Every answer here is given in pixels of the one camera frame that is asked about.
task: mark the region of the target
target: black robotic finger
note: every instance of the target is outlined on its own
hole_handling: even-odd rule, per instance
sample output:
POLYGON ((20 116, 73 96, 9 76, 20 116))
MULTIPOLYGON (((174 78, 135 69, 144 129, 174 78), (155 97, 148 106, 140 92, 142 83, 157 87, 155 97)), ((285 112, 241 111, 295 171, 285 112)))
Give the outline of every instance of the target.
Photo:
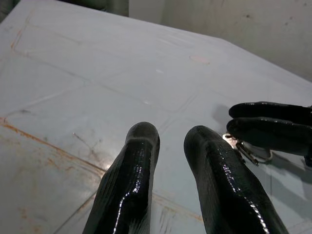
POLYGON ((246 102, 229 109, 232 118, 269 117, 312 126, 312 108, 275 102, 246 102))
POLYGON ((235 118, 227 124, 235 138, 254 146, 306 156, 312 145, 312 126, 267 118, 235 118))
POLYGON ((159 153, 156 128, 133 126, 114 163, 103 176, 84 234, 148 234, 153 176, 159 153))
POLYGON ((194 174, 207 234, 287 234, 261 183, 230 144, 192 128, 184 152, 194 174))
POLYGON ((312 108, 273 102, 240 103, 230 108, 228 133, 251 145, 305 157, 312 166, 312 108))

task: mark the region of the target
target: dirty white wall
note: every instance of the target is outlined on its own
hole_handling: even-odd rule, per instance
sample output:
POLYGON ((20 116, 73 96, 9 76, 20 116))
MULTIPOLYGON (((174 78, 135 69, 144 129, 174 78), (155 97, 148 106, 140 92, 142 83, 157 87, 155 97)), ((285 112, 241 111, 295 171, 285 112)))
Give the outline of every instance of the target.
POLYGON ((138 20, 161 23, 165 0, 129 0, 129 16, 138 20))
POLYGON ((223 38, 312 81, 311 0, 130 0, 130 16, 223 38))

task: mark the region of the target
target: scratch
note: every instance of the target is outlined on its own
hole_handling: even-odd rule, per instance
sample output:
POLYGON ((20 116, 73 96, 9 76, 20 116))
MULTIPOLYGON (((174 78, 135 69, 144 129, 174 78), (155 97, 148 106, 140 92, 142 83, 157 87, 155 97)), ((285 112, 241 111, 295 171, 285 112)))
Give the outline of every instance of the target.
POLYGON ((96 147, 96 145, 98 144, 98 142, 96 142, 96 143, 94 144, 94 146, 90 147, 90 145, 88 145, 87 142, 86 142, 85 140, 83 140, 81 137, 79 137, 76 133, 73 133, 73 135, 74 135, 75 137, 77 137, 78 140, 80 140, 81 142, 83 142, 83 143, 89 148, 90 153, 89 153, 88 156, 93 155, 97 161, 100 161, 98 155, 97 155, 96 152, 94 151, 94 148, 96 147))
POLYGON ((7 128, 7 129, 10 129, 10 130, 12 130, 12 131, 15 132, 15 133, 20 134, 20 135, 23 136, 23 137, 32 139, 32 140, 37 141, 37 142, 39 142, 39 143, 41 143, 41 144, 43 144, 43 145, 50 146, 50 147, 52 147, 53 149, 56 150, 56 152, 58 153, 58 155, 63 156, 63 157, 66 157, 66 158, 68 158, 69 160, 78 160, 78 161, 80 161, 80 162, 82 162, 82 163, 84 163, 84 164, 87 164, 87 165, 91 166, 92 168, 96 169, 96 173, 97 173, 99 176, 103 176, 103 173, 106 172, 104 169, 98 167, 97 165, 94 165, 94 164, 92 164, 92 163, 90 163, 90 162, 88 162, 88 161, 86 161, 86 160, 83 160, 83 159, 81 159, 81 158, 79 158, 79 157, 73 156, 73 155, 67 153, 66 151, 64 151, 64 150, 62 150, 62 149, 56 147, 55 145, 52 145, 52 144, 50 144, 50 143, 48 143, 48 142, 45 142, 44 140, 41 140, 40 138, 38 138, 38 137, 36 137, 36 136, 33 136, 33 135, 29 134, 29 133, 26 133, 26 132, 24 132, 24 131, 22 131, 22 130, 20 130, 20 129, 18 129, 18 128, 16 128, 16 127, 10 125, 10 124, 8 124, 7 121, 6 121, 6 122, 2 122, 2 123, 0 122, 0 126, 2 126, 2 127, 4 127, 4 128, 7 128))

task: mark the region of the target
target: white metal table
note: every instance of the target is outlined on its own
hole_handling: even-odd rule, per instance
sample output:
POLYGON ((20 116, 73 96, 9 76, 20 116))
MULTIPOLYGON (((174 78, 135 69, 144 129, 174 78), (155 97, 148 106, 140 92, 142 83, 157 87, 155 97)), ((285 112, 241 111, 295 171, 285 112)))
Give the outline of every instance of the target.
MULTIPOLYGON (((309 83, 224 40, 54 0, 0 25, 0 230, 81 233, 101 176, 137 122, 154 124, 152 234, 204 234, 183 140, 226 131, 244 101, 312 103, 309 83)), ((292 234, 312 233, 312 170, 278 153, 249 168, 292 234)))

